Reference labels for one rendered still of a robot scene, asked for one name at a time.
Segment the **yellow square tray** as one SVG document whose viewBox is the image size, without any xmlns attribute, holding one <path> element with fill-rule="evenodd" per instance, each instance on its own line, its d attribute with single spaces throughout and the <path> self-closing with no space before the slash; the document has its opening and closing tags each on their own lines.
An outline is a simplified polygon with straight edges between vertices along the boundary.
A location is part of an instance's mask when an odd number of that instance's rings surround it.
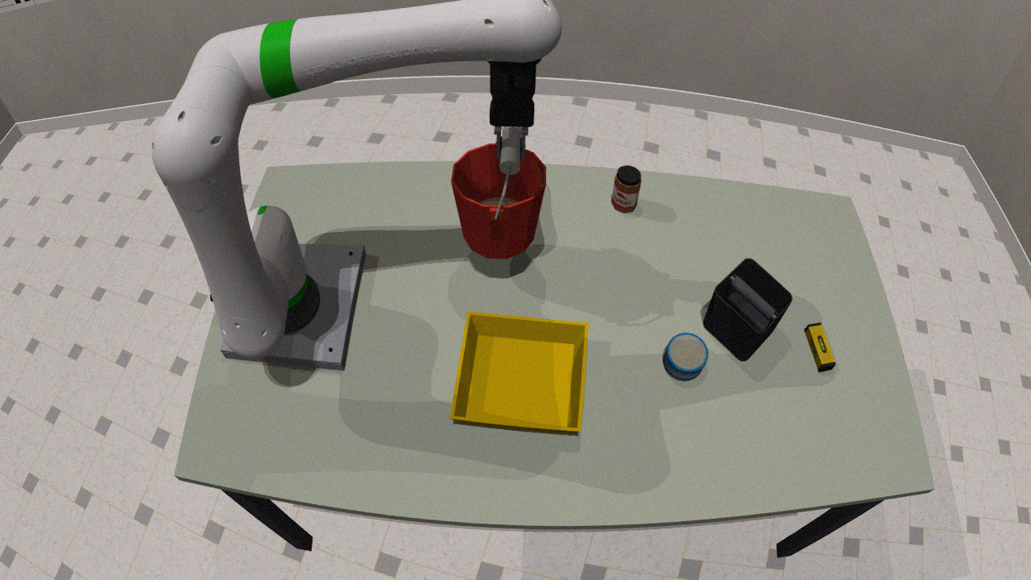
<svg viewBox="0 0 1031 580">
<path fill-rule="evenodd" d="M 450 419 L 528 432 L 581 432 L 588 328 L 467 311 Z"/>
</svg>

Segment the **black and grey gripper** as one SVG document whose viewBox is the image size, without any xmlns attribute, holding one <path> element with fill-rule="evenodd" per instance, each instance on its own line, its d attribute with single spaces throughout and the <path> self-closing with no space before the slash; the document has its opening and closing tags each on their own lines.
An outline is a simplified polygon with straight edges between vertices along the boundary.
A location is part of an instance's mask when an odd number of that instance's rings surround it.
<svg viewBox="0 0 1031 580">
<path fill-rule="evenodd" d="M 525 63 L 487 61 L 490 64 L 490 92 L 492 94 L 490 124 L 495 128 L 494 135 L 497 135 L 496 159 L 500 159 L 501 156 L 502 127 L 520 127 L 520 135 L 522 135 L 520 137 L 520 160 L 525 160 L 525 135 L 529 135 L 529 127 L 534 124 L 532 97 L 535 94 L 536 64 L 539 61 L 541 58 Z M 509 76 L 509 74 L 511 75 Z"/>
</svg>

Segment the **paprika spice jar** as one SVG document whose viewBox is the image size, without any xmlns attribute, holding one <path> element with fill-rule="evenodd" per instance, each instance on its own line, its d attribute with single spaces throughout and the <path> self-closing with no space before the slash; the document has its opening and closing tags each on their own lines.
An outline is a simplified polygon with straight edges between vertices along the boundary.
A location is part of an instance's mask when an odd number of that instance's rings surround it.
<svg viewBox="0 0 1031 580">
<path fill-rule="evenodd" d="M 614 193 L 611 203 L 616 210 L 623 213 L 634 212 L 640 197 L 640 170 L 629 165 L 623 165 L 616 172 Z"/>
</svg>

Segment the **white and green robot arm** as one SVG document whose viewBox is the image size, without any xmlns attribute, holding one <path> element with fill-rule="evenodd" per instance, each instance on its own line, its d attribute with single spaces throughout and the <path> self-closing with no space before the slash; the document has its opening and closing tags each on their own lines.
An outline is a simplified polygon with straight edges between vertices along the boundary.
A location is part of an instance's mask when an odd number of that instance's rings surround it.
<svg viewBox="0 0 1031 580">
<path fill-rule="evenodd" d="M 227 346 L 244 359 L 268 356 L 320 305 L 288 214 L 271 205 L 246 212 L 238 137 L 250 104 L 415 64 L 536 61 L 561 35 L 553 0 L 460 0 L 262 23 L 204 43 L 151 153 Z"/>
</svg>

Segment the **yellow pocket level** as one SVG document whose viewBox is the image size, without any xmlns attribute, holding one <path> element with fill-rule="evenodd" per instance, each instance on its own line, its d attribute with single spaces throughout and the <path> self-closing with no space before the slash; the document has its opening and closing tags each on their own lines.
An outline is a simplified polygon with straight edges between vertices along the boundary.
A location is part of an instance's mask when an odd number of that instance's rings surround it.
<svg viewBox="0 0 1031 580">
<path fill-rule="evenodd" d="M 813 351 L 814 366 L 818 372 L 829 371 L 836 366 L 827 337 L 822 330 L 822 323 L 807 325 L 804 333 L 809 339 L 809 346 Z"/>
</svg>

